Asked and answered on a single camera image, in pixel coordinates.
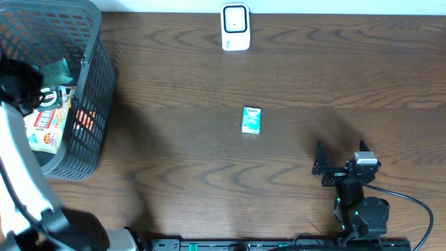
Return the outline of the small teal tissue pack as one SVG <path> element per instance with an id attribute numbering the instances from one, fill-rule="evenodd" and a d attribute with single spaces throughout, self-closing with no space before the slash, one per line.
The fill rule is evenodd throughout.
<path id="1" fill-rule="evenodd" d="M 244 107 L 241 125 L 242 133 L 259 134 L 261 132 L 261 108 Z"/>

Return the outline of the dark grey plastic basket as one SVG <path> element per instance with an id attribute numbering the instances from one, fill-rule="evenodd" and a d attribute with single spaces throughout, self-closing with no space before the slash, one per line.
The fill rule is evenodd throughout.
<path id="1" fill-rule="evenodd" d="M 35 154 L 47 178 L 79 180 L 97 168 L 116 90 L 101 24 L 91 1 L 1 0 L 6 55 L 40 67 L 66 59 L 77 87 L 58 152 Z"/>

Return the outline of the white barcode scanner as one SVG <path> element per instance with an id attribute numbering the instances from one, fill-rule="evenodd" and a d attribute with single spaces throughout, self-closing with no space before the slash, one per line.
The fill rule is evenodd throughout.
<path id="1" fill-rule="evenodd" d="M 250 47 L 249 8 L 244 3 L 226 3 L 220 11 L 222 49 L 245 51 Z"/>

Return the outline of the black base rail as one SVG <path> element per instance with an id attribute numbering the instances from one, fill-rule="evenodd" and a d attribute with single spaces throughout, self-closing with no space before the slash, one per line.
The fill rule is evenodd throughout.
<path id="1" fill-rule="evenodd" d="M 174 238 L 147 240 L 147 249 L 152 251 L 271 251 L 271 250 L 378 250 L 411 251 L 408 241 L 339 241 L 313 239 L 310 237 L 292 240 L 179 240 Z"/>

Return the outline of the yellow wet wipes pack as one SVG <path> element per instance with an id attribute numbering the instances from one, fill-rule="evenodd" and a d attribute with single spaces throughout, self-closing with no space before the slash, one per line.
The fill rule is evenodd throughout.
<path id="1" fill-rule="evenodd" d="M 37 109 L 24 118 L 26 137 L 32 151 L 57 153 L 63 130 L 71 107 L 70 100 L 76 86 L 59 86 L 62 95 L 62 108 L 39 112 Z"/>

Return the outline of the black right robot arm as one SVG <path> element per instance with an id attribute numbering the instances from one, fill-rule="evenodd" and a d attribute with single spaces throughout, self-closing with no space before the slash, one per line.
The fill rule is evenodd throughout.
<path id="1" fill-rule="evenodd" d="M 390 206 L 384 199 L 365 197 L 363 187 L 375 179 L 381 166 L 375 154 L 364 141 L 359 150 L 343 167 L 331 167 L 323 144 L 316 145 L 316 157 L 312 174 L 322 178 L 323 187 L 334 187 L 337 198 L 334 214 L 342 224 L 342 245 L 349 241 L 379 239 L 387 233 Z"/>

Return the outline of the dark green round-logo box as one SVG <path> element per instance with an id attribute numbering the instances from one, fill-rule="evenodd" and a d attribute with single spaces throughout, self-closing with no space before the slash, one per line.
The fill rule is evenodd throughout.
<path id="1" fill-rule="evenodd" d="M 37 107 L 39 112 L 62 108 L 62 95 L 59 86 L 50 86 L 41 89 L 45 95 L 43 101 Z"/>

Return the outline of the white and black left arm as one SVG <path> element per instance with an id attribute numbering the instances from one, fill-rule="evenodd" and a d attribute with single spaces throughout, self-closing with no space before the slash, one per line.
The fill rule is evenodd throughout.
<path id="1" fill-rule="evenodd" d="M 2 250 L 143 250 L 129 229 L 106 230 L 54 194 L 29 145 L 24 117 L 44 100 L 43 75 L 1 54 Z"/>

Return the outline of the teal snack wrapper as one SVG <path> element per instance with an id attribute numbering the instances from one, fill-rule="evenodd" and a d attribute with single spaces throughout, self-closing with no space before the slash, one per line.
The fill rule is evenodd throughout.
<path id="1" fill-rule="evenodd" d="M 43 86 L 66 86 L 74 81 L 65 58 L 42 67 L 40 73 L 43 75 Z"/>

